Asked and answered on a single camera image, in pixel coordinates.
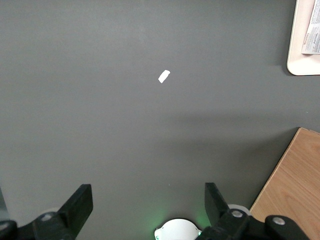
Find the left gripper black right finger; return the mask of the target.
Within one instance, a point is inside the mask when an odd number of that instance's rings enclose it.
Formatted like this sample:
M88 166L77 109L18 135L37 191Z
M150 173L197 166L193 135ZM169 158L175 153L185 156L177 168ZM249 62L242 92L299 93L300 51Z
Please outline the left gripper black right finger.
M230 208L213 182L205 184L204 206L210 226L197 240L241 240L245 236L250 217L241 209Z

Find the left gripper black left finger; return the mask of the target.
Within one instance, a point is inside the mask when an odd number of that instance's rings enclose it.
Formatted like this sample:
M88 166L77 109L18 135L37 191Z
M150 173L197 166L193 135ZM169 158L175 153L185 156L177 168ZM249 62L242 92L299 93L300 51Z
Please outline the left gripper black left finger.
M32 223L34 238L74 240L92 211L92 186L82 184L58 211L45 212Z

